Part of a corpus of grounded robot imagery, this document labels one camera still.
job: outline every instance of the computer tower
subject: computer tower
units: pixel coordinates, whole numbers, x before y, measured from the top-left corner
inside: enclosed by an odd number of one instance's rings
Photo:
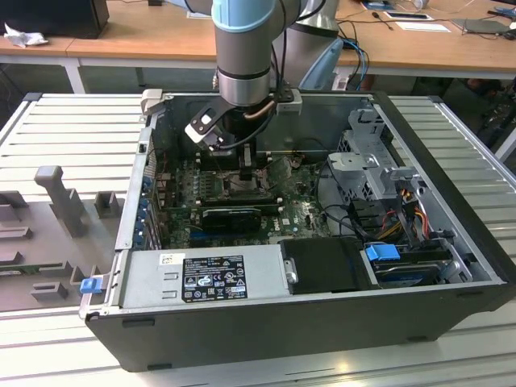
[[[4,23],[23,32],[45,36],[97,39],[107,24],[106,0],[3,0],[0,2],[0,31]]]

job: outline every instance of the paper sheet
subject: paper sheet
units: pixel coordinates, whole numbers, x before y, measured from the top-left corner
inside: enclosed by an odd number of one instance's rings
[[[6,27],[6,33],[3,34],[3,37],[15,46],[25,48],[26,46],[36,46],[38,44],[48,43],[48,40],[46,40],[39,32],[25,33],[15,30],[14,28],[10,28],[7,24],[4,24],[4,26]]]
[[[405,31],[451,32],[442,24],[396,22]]]

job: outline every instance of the power supply label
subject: power supply label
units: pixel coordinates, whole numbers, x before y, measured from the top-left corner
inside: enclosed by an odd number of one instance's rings
[[[185,258],[181,298],[184,302],[248,297],[243,256]]]

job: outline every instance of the white sticker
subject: white sticker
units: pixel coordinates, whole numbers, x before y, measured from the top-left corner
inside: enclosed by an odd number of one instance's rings
[[[172,254],[160,254],[160,264],[183,264],[186,254],[176,252]]]

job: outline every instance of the yellow wire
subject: yellow wire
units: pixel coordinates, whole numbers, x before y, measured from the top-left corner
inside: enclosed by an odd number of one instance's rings
[[[396,223],[394,226],[392,226],[390,229],[388,229],[386,232],[384,232],[382,235],[380,235],[378,237],[378,239],[384,239],[384,238],[388,237],[389,235],[396,232],[401,226],[402,226],[401,223],[399,223],[399,222]]]

